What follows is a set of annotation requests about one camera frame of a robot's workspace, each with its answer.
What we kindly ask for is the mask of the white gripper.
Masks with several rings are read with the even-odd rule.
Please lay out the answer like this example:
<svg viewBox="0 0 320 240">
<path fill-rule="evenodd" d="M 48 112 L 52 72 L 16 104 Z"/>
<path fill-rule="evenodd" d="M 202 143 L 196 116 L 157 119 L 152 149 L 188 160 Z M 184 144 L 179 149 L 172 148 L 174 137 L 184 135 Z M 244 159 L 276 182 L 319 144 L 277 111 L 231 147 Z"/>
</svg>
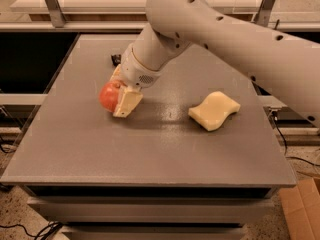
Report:
<svg viewBox="0 0 320 240">
<path fill-rule="evenodd" d="M 130 44 L 122 54 L 121 65 L 116 66 L 110 77 L 111 81 L 122 79 L 128 86 L 120 88 L 118 103 L 113 116 L 118 118 L 128 117 L 143 98 L 139 88 L 151 87 L 160 76 L 160 72 L 147 69 L 136 59 L 133 44 Z"/>
</svg>

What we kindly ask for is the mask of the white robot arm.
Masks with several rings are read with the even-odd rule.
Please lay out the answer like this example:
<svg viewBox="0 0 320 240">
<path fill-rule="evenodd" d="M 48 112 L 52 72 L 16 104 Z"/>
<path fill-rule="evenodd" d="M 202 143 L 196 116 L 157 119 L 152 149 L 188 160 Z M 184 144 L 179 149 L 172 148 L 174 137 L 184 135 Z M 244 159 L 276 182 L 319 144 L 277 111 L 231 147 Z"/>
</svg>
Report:
<svg viewBox="0 0 320 240">
<path fill-rule="evenodd" d="M 223 15 L 204 0 L 146 0 L 145 12 L 147 25 L 112 75 L 124 83 L 116 117 L 128 116 L 162 68 L 197 44 L 320 126 L 317 43 Z"/>
</svg>

